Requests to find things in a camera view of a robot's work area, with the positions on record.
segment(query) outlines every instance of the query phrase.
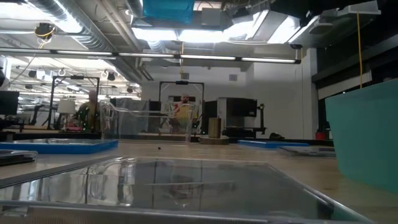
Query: yellow cable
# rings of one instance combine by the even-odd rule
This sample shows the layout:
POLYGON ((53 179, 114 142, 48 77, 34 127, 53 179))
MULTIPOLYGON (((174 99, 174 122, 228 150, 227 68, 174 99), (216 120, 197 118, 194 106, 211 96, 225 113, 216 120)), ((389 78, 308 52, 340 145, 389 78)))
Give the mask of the yellow cable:
POLYGON ((362 48, 361 48, 361 24, 359 22, 359 12, 356 12, 356 22, 358 25, 358 50, 359 50, 359 70, 360 70, 360 79, 361 79, 361 84, 360 88, 362 88, 362 73, 363 73, 363 67, 362 67, 362 48))
POLYGON ((35 34, 36 34, 37 37, 45 37, 45 36, 47 36, 47 35, 52 34, 52 32, 54 32, 54 30, 55 30, 55 27, 54 27, 50 32, 48 32, 48 33, 46 33, 46 34, 36 34, 36 28, 35 28, 35 29, 34 29, 34 32, 35 32, 35 34))
MULTIPOLYGON (((184 54, 184 41, 181 44, 181 54, 184 54)), ((182 74, 184 72, 182 69, 183 59, 180 59, 180 60, 181 60, 180 74, 182 74)))

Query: red object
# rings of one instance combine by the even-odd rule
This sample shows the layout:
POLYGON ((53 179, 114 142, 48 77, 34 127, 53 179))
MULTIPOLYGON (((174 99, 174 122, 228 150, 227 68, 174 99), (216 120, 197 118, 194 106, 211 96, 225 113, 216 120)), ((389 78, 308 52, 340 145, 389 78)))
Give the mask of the red object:
POLYGON ((315 139, 316 140, 326 140, 326 133, 320 133, 320 132, 315 133, 315 139))

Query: fluorescent light fixture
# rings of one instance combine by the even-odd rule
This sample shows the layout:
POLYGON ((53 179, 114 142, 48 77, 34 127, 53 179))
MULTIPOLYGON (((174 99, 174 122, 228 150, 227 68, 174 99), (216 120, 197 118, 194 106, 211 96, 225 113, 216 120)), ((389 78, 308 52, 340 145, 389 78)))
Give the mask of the fluorescent light fixture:
POLYGON ((248 34, 246 35, 246 40, 253 38, 254 35, 257 33, 257 31, 259 30, 261 24, 264 22, 264 19, 266 19, 267 15, 268 15, 268 10, 264 10, 260 13, 260 15, 257 17, 257 19, 255 19, 255 15, 253 15, 253 19, 255 20, 252 29, 248 32, 248 34))
POLYGON ((61 80, 61 79, 59 79, 59 78, 55 79, 55 81, 57 81, 57 82, 62 82, 63 84, 67 84, 67 85, 70 84, 70 83, 68 83, 67 81, 61 80))
POLYGON ((277 58, 249 58, 243 57, 243 62, 269 62, 269 63, 295 63, 293 59, 277 59, 277 58))
POLYGON ((286 43, 300 29, 299 20, 288 16, 283 23, 275 30, 274 34, 267 41, 270 44, 286 43))
POLYGON ((140 29, 132 28, 137 39, 146 41, 177 40, 174 30, 170 29, 140 29))
POLYGON ((44 49, 13 49, 7 47, 0 47, 0 52, 12 52, 12 53, 32 53, 32 54, 49 54, 50 50, 44 49))
POLYGON ((116 60, 116 57, 101 57, 101 56, 88 56, 87 59, 102 59, 102 60, 116 60))
MULTIPOLYGON (((36 93, 36 92, 19 92, 20 95, 39 95, 39 96, 51 96, 51 93, 36 93)), ((88 98, 88 94, 85 93, 54 93, 54 96, 78 96, 82 98, 88 98)), ((115 97, 115 98, 138 98, 136 94, 130 95, 98 95, 98 98, 115 97)))
POLYGON ((227 41, 222 31, 211 30, 183 30, 179 40, 188 43, 220 43, 227 41))
POLYGON ((119 55, 127 57, 174 58, 172 54, 120 53, 119 55))
POLYGON ((72 54, 72 55, 98 55, 98 56, 111 56, 111 52, 92 52, 92 51, 79 51, 79 50, 58 50, 59 54, 72 54))
POLYGON ((317 21, 319 16, 315 16, 312 20, 303 28, 301 28, 292 38, 288 40, 288 43, 295 41, 300 35, 302 35, 315 21, 317 21))
POLYGON ((79 87, 77 87, 77 86, 67 86, 67 88, 69 88, 69 89, 71 89, 71 90, 75 90, 75 91, 79 91, 80 90, 80 88, 79 87))
POLYGON ((210 59, 210 60, 235 60, 235 57, 212 56, 212 55, 181 55, 181 58, 210 59))

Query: blue box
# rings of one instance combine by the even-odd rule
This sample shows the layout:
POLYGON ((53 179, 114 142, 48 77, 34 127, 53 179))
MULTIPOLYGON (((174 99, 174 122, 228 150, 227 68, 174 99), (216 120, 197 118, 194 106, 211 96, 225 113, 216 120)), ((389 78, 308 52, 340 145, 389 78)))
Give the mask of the blue box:
POLYGON ((247 141, 247 140, 238 140, 238 144, 242 144, 245 146, 254 146, 261 147, 265 149, 273 149, 277 150, 279 146, 309 146, 307 143, 297 143, 297 142, 278 142, 278 141, 247 141))
POLYGON ((398 80, 326 99, 340 172, 398 192, 398 80))
POLYGON ((33 139, 0 142, 0 149, 37 151, 39 154, 92 154, 118 146, 117 140, 33 139))

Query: table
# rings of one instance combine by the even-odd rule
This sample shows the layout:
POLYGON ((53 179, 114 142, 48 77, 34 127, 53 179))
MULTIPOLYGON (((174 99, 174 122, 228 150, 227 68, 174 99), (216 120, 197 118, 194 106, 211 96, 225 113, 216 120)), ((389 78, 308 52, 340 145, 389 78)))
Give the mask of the table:
POLYGON ((84 156, 40 155, 36 163, 0 168, 0 178, 21 175, 109 155, 268 162, 295 180, 379 223, 398 222, 398 195, 343 177, 335 159, 288 157, 253 147, 184 145, 173 142, 121 141, 113 151, 84 156))

